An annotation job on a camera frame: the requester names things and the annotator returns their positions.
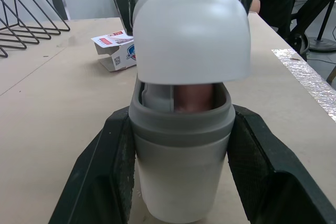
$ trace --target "aluminum foil tape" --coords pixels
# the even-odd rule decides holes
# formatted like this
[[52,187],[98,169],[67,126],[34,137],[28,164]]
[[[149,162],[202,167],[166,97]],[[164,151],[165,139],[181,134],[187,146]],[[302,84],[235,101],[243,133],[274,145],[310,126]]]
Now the aluminum foil tape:
[[336,122],[336,91],[300,56],[295,55],[296,52],[293,49],[274,49],[272,51]]

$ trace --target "white cylindrical container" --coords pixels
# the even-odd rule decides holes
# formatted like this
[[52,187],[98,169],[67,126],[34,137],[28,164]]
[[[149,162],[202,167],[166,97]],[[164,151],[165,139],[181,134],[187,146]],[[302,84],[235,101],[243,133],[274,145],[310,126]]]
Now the white cylindrical container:
[[230,96],[215,84],[214,109],[180,114],[143,106],[143,89],[138,81],[129,109],[143,199],[162,221],[200,220],[211,210],[222,172],[235,118]]

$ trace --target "concrete floor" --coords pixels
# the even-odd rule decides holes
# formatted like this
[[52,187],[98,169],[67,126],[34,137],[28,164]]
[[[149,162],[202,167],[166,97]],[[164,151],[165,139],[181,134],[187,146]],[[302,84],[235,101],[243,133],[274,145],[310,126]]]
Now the concrete floor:
[[[295,6],[293,9],[293,13],[297,12],[300,7],[305,3],[307,0],[297,0],[295,2]],[[327,11],[326,7],[320,14],[319,16],[312,22],[312,24],[308,27],[306,30],[306,34],[308,37],[317,37],[325,16],[325,13]],[[322,38],[334,40],[335,38],[333,37],[332,31],[334,30],[336,26],[336,4],[334,5],[332,12],[330,14],[326,29],[324,30]],[[323,78],[326,79],[332,69],[336,66],[336,52],[330,53],[330,54],[319,54],[316,52],[309,52],[309,55],[307,56],[308,58],[308,64]],[[309,60],[309,59],[321,59],[325,61],[330,61],[332,63],[327,63],[323,61],[317,61],[317,60]],[[336,89],[336,80],[334,80],[331,83],[331,86]]]

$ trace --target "person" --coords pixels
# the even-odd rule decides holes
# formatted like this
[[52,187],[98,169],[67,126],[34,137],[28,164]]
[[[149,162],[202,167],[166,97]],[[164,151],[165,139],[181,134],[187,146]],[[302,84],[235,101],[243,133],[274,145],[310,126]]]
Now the person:
[[292,8],[293,0],[253,0],[250,10],[258,13],[286,40],[290,33]]

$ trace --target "wire rack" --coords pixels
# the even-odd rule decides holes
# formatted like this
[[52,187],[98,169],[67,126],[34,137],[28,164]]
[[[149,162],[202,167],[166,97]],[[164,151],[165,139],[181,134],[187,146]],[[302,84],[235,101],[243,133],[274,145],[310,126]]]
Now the wire rack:
[[[50,40],[52,36],[60,35],[62,31],[70,31],[69,25],[59,15],[49,0],[42,1],[45,2],[44,4],[50,6],[51,9],[49,10],[58,16],[64,28],[59,28],[55,24],[41,7],[41,0],[38,1],[31,0],[32,4],[27,6],[22,0],[0,0],[0,4],[3,6],[3,13],[0,14],[0,24],[2,24],[0,28],[0,57],[8,57],[5,48],[24,50],[27,49],[27,45],[37,45],[40,43],[40,40]],[[29,25],[26,25],[23,19],[20,18],[18,6],[21,6],[30,19],[33,20],[29,22]],[[39,10],[42,13],[43,22],[38,20],[37,16],[33,14],[32,9]],[[9,21],[8,14],[14,18],[14,22]]]

